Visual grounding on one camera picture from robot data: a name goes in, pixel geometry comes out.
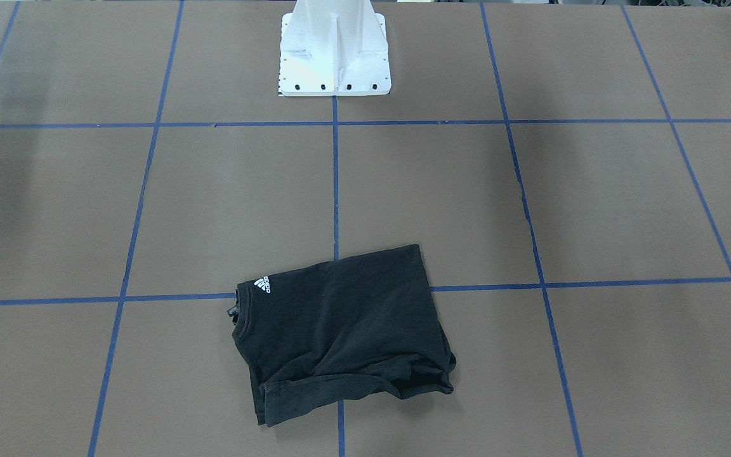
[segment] black t-shirt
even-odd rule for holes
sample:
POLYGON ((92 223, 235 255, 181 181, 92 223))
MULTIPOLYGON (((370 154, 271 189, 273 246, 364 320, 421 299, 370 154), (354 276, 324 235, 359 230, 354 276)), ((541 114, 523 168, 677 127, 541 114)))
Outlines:
POLYGON ((258 425, 342 399, 452 393, 456 366, 418 245, 243 282, 233 338, 258 425))

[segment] folded t-shirt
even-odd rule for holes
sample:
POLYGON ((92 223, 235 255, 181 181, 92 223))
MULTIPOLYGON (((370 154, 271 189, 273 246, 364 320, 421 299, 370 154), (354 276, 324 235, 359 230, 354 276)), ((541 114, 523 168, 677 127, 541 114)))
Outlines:
POLYGON ((229 313, 258 425, 377 392, 453 391, 418 245, 243 282, 229 313))

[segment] white logo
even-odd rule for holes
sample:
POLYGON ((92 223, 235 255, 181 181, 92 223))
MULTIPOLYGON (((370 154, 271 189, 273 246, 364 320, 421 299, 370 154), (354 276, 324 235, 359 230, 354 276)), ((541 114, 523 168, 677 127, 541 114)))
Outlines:
POLYGON ((270 277, 262 277, 260 280, 256 281, 253 284, 260 287, 261 290, 263 290, 264 292, 270 292, 270 277))

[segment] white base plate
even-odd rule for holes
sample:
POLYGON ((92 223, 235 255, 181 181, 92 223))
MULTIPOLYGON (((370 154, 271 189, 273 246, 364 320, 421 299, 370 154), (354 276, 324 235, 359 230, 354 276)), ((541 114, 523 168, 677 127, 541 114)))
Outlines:
MULTIPOLYGON (((379 13, 377 21, 385 36, 385 17, 379 13)), ((281 37, 287 30, 293 13, 281 20, 281 37)), ((334 86, 334 75, 320 75, 311 61, 281 54, 278 76, 279 96, 364 96, 386 95, 391 91, 391 69, 388 53, 364 55, 341 70, 339 86, 334 86)))

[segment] clothing tag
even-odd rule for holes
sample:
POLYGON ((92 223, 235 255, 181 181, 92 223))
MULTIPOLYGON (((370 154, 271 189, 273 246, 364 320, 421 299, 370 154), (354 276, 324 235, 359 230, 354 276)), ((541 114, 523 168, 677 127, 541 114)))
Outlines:
POLYGON ((234 307, 227 310, 227 315, 233 319, 233 324, 239 320, 239 305, 236 304, 234 307))

